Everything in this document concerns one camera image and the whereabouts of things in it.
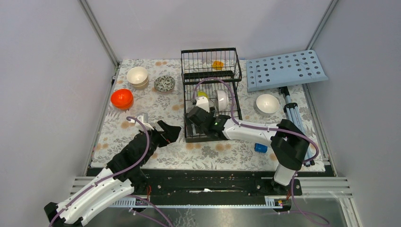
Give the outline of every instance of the gray wall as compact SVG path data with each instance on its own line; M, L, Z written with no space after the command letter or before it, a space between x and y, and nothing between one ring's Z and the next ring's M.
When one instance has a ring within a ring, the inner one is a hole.
M237 47L256 58L304 50L330 0L89 0L121 59Z
M400 225L400 9L340 1L314 48L329 76L311 85L314 102L365 227Z
M85 161L113 66L78 2L0 3L0 226L43 227Z

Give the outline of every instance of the leaf pattern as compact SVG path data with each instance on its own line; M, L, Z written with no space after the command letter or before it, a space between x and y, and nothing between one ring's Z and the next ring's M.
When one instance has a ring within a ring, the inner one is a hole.
M191 64L195 66L199 64L200 66L204 62L191 61ZM127 72L135 66L142 66L148 70L149 86L144 90L135 90L126 79ZM277 89L248 93L246 91L245 60L240 60L240 66L243 79L238 83L237 93L243 120L278 123L281 119L286 118L282 108L270 116L262 116L255 112L253 104L261 94L275 96L281 107L284 106L285 100ZM175 87L172 91L162 93L153 88L155 80L160 76L173 77ZM156 124L158 120L163 120L170 125L182 127L184 125L184 96L180 60L124 60L114 90L122 88L129 89L133 93L134 105L127 111L121 111L109 104L97 146L94 148L91 167L105 167L107 162L138 133L138 130L125 120L127 116L137 116L145 112L148 113L149 123L152 126L159 127ZM288 89L292 101L298 103L305 134L317 141L312 116L307 107L302 86L290 86ZM191 102L186 102L186 107L190 110L193 105ZM255 152L253 147L253 143L239 140L187 144L185 143L184 130L181 130L177 142L158 148L143 168L250 171L273 171L277 168L278 161L271 149L268 149L266 154L262 154ZM324 171L322 157L318 157L316 165L310 168L302 167L301 171Z

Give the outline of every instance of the black wire dish rack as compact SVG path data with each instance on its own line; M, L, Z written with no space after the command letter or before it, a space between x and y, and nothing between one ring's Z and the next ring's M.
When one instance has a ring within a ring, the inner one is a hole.
M181 76L184 88L184 118L185 118L185 141L206 142L217 141L206 136L198 127L193 125L187 118L187 113L195 107L193 100L193 90L203 79L216 77L226 82L234 93L234 97L222 83L216 80L207 80L199 85L197 91L206 93L209 99L211 112L215 116L219 114L230 115L230 105L235 100L234 117L242 120L241 109L238 101L237 87L242 79L241 68L239 65L238 54L235 48L216 48L201 50L181 51ZM225 110L218 110L217 90L223 90L228 95L229 105Z

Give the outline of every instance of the gray floor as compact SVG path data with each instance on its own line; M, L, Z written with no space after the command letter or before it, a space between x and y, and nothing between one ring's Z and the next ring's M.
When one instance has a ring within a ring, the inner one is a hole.
M340 204L335 199L297 199L297 204L304 211L315 212L327 218L332 227L347 226ZM163 209L175 227L314 227L301 214L265 215L274 212L271 209ZM163 221L152 208L143 211ZM146 218L133 216L128 209L107 208L98 214L87 227L159 227Z

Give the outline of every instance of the plate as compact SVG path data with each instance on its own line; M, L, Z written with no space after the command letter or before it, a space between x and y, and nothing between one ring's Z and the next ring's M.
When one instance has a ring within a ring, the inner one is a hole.
M167 92L174 88L175 80L170 76L161 76L155 80L155 89L160 92Z

